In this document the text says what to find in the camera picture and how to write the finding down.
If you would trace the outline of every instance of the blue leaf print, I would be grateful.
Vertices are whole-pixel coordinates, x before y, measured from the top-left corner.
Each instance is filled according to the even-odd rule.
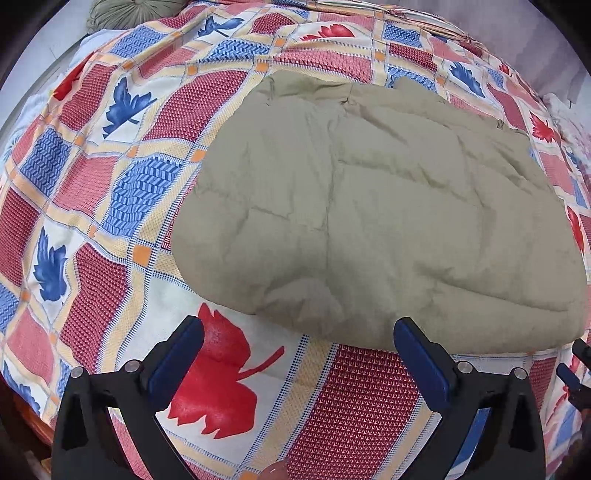
[[[231,30],[233,28],[240,26],[242,22],[244,22],[243,18],[236,17],[231,18],[223,24],[219,24],[215,22],[212,15],[211,17],[208,17],[205,21],[205,26],[203,27],[203,29],[197,30],[197,36],[202,37],[204,35],[209,35],[210,33],[217,32],[220,35],[223,35],[224,37],[228,38],[229,36],[220,30]]]
[[[568,150],[566,150],[566,154],[569,156],[570,161],[574,164],[574,166],[579,168],[579,159],[577,158],[577,156],[574,153],[569,152]]]
[[[8,370],[8,365],[4,362],[4,367],[2,369],[2,376],[6,383],[10,388],[12,388],[16,393],[18,393],[27,403],[31,406],[37,415],[41,415],[41,406],[39,403],[35,401],[35,398],[31,394],[31,387],[28,385],[23,385],[22,383],[17,384],[10,374],[10,370]]]
[[[105,132],[103,138],[107,138],[127,121],[137,125],[139,121],[134,120],[132,117],[144,108],[152,105],[157,99],[152,99],[151,93],[146,93],[142,96],[136,95],[132,99],[127,88],[127,78],[123,77],[115,87],[113,100],[115,103],[109,107],[109,111],[107,112],[107,120],[111,122],[111,125],[103,127]]]
[[[482,93],[480,83],[472,76],[471,70],[465,68],[465,66],[460,62],[455,61],[449,71],[455,78],[465,83],[474,94],[484,98],[484,93]]]
[[[66,293],[66,279],[64,278],[64,264],[66,263],[66,246],[57,250],[49,248],[49,237],[45,227],[41,228],[41,236],[37,244],[37,265],[33,268],[33,275],[41,286],[43,300],[57,301]]]

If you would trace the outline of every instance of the red leaf print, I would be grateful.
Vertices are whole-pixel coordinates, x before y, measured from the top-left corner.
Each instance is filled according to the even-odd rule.
[[[535,113],[530,112],[530,114],[531,122],[534,124],[531,134],[540,140],[546,140],[548,143],[552,143],[555,133],[554,130],[548,126],[548,120],[544,123]]]
[[[53,90],[53,97],[62,101],[66,98],[66,95],[70,93],[72,90],[72,84],[80,78],[80,74],[82,70],[84,70],[84,65],[90,60],[90,57],[94,55],[95,52],[92,52],[88,55],[84,60],[82,60],[78,65],[76,65],[68,75],[61,81],[61,83]]]
[[[302,40],[315,40],[317,38],[330,38],[330,37],[354,37],[353,32],[344,25],[334,24],[330,27],[322,26],[318,31],[318,35],[306,35],[302,37]]]
[[[183,425],[205,416],[201,433],[207,435],[217,430],[215,439],[248,432],[255,423],[257,398],[239,380],[270,367],[285,348],[278,348],[258,367],[240,372],[251,356],[242,330],[219,311],[212,315],[205,303],[198,317],[205,330],[203,347],[174,395],[168,418],[177,418],[178,425]]]
[[[574,212],[574,210],[567,205],[566,210],[569,214],[569,222],[570,227],[573,230],[574,239],[577,241],[577,245],[579,246],[579,250],[581,253],[585,250],[585,243],[583,241],[583,232],[581,231],[581,224],[579,222],[579,217]]]

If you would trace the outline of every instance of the red checkered square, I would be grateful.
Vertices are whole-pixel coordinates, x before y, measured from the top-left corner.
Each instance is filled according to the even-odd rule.
[[[22,159],[25,158],[25,156],[27,156],[27,153],[31,149],[31,146],[33,144],[33,137],[35,136],[35,130],[37,130],[37,126],[40,122],[40,116],[35,118],[35,120],[33,120],[31,125],[27,127],[20,140],[12,149],[12,159],[14,160],[14,163],[16,163],[17,165],[20,162],[22,162]]]
[[[407,45],[401,45],[400,43],[391,43],[389,51],[392,55],[410,60],[424,69],[437,73],[437,65],[433,62],[432,53]]]
[[[341,345],[295,444],[293,480],[369,480],[407,424],[418,389],[392,352]]]
[[[487,117],[492,118],[492,115],[489,115],[488,113],[484,113],[483,111],[479,110],[475,106],[472,106],[468,102],[465,102],[461,98],[455,96],[453,93],[449,93],[449,102],[453,106],[461,108],[462,110],[466,110],[468,112],[472,112],[472,113],[475,113],[480,116],[487,116]]]
[[[583,224],[583,230],[585,230],[585,234],[587,235],[587,240],[589,241],[589,245],[591,245],[591,218],[586,217],[585,215],[579,215],[581,218],[581,223]]]
[[[74,255],[80,284],[60,339],[91,374],[108,324],[127,294],[126,269],[98,253],[90,244]]]
[[[94,218],[96,207],[111,185],[117,157],[86,158],[83,154],[68,171],[54,203],[65,210],[78,210]]]
[[[193,55],[194,53],[187,48],[177,48],[175,50],[174,46],[170,45],[140,65],[139,73],[146,79],[151,77],[154,73],[158,73],[165,67],[182,65],[187,60],[193,58]]]
[[[495,97],[503,107],[507,121],[511,126],[527,132],[523,116],[521,115],[521,110],[519,110],[519,106],[515,102],[515,99],[508,93],[496,90],[490,83],[488,84],[488,89],[492,93],[492,96]]]
[[[570,181],[569,171],[566,169],[566,164],[562,158],[540,152],[540,160],[550,183],[555,187],[562,188],[566,193],[574,195],[573,183]]]
[[[206,8],[207,6],[205,5],[196,5],[195,7],[189,8],[187,11],[181,13],[176,17],[161,18],[160,23],[166,25],[168,28],[174,28],[176,30],[178,28],[184,27],[187,23],[189,23],[193,18],[198,16]]]
[[[484,50],[482,50],[480,47],[477,47],[476,45],[473,45],[473,44],[468,43],[467,41],[463,41],[463,40],[460,40],[458,43],[460,44],[460,46],[462,48],[465,48],[467,51],[471,51],[477,57],[482,58],[482,54],[484,53]]]
[[[93,65],[84,74],[80,89],[63,106],[60,121],[71,130],[80,131],[96,113],[105,94],[111,73],[117,65]]]
[[[22,256],[39,212],[12,188],[0,212],[0,273],[17,287],[22,285]]]
[[[28,308],[22,313],[7,344],[27,370],[41,377],[47,385],[51,383],[53,350],[47,332],[33,319]]]
[[[360,27],[366,28],[369,31],[373,31],[375,19],[373,17],[364,17],[363,15],[339,15],[331,14],[328,12],[318,13],[319,22],[348,22],[359,25]]]
[[[280,63],[331,70],[363,83],[370,83],[372,79],[370,59],[345,55],[335,51],[288,49],[275,56],[274,60]]]
[[[260,33],[260,34],[267,34],[267,35],[274,35],[275,32],[281,28],[285,27],[286,25],[295,25],[291,18],[286,17],[285,15],[281,15],[280,13],[272,13],[263,15],[262,17],[257,18],[252,23],[252,33]]]
[[[552,356],[544,360],[536,360],[531,366],[530,382],[531,388],[534,391],[535,402],[538,405],[538,411],[542,408],[544,402],[544,395],[550,385],[550,380],[554,374],[554,364],[556,357]]]
[[[195,142],[211,117],[240,88],[246,72],[225,70],[196,77],[174,92],[144,140],[182,138]]]

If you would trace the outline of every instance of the bed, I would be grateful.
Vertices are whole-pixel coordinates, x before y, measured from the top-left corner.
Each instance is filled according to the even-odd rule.
[[[384,87],[406,76],[526,131],[590,279],[588,151],[517,71],[443,19],[332,0],[219,0],[110,35],[83,46],[64,79],[25,109],[2,156],[0,368],[49,426],[72,368],[119,369],[198,314],[234,326],[217,348],[220,358],[239,358],[240,380],[218,382],[215,369],[192,378],[158,420],[202,480],[254,480],[283,458],[296,480],[397,478],[436,427],[398,355],[215,305],[178,272],[171,228],[207,147],[279,69]],[[581,425],[555,367],[565,362],[591,380],[570,346],[456,358],[530,373],[551,476]],[[237,391],[254,402],[228,401]],[[134,471],[149,478],[120,414],[112,416]],[[461,475],[475,443],[449,478]]]

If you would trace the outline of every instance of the blue zigzag pattern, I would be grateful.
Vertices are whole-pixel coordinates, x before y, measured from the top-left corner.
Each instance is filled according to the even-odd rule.
[[[146,48],[158,43],[165,36],[164,33],[158,33],[142,25],[119,40],[111,49],[111,53],[125,58],[135,57]]]
[[[229,39],[217,44],[212,52],[202,61],[252,60],[255,55],[268,54],[270,48],[269,45]]]
[[[6,335],[6,328],[17,312],[18,298],[0,283],[0,332]]]
[[[493,81],[496,83],[496,86],[503,90],[503,75],[501,74],[501,72],[497,72],[496,70],[491,69],[490,67],[486,67],[486,69],[488,70],[488,73],[492,77]]]
[[[131,237],[180,170],[181,165],[158,157],[136,162],[113,189],[103,227],[112,235]]]
[[[33,151],[21,169],[21,173],[49,197],[56,186],[70,154],[70,146],[52,128],[45,130],[35,142]]]
[[[290,12],[298,14],[304,20],[308,20],[308,14],[310,13],[310,12],[308,12],[308,10],[300,10],[300,9],[294,8],[294,7],[286,7],[284,5],[275,5],[275,6],[277,8],[282,8],[283,10],[289,10]]]
[[[424,86],[427,90],[432,90],[435,92],[435,83],[432,80],[429,80],[427,77],[423,75],[419,75],[418,73],[409,72],[408,70],[399,69],[396,67],[388,66],[388,80],[386,80],[386,87],[393,88],[394,82],[398,80],[400,77],[408,77],[415,82],[420,83]]]
[[[298,2],[297,0],[272,0],[272,3],[279,6],[306,8],[305,2]]]
[[[573,184],[574,198],[577,200],[577,203],[581,207],[587,208],[587,202],[585,202],[585,197],[583,197],[583,193],[581,192],[581,189],[579,188],[579,182],[573,178],[571,178],[570,181]]]
[[[423,47],[420,40],[421,36],[418,32],[397,27],[393,23],[386,23],[386,27],[384,28],[384,38],[386,40],[404,43],[405,45],[409,45],[411,47]]]
[[[68,383],[68,378],[70,377],[70,372],[72,368],[70,365],[65,363],[60,358],[60,379],[57,381],[56,385],[56,394],[61,399],[64,395],[64,390],[66,389],[66,384]]]

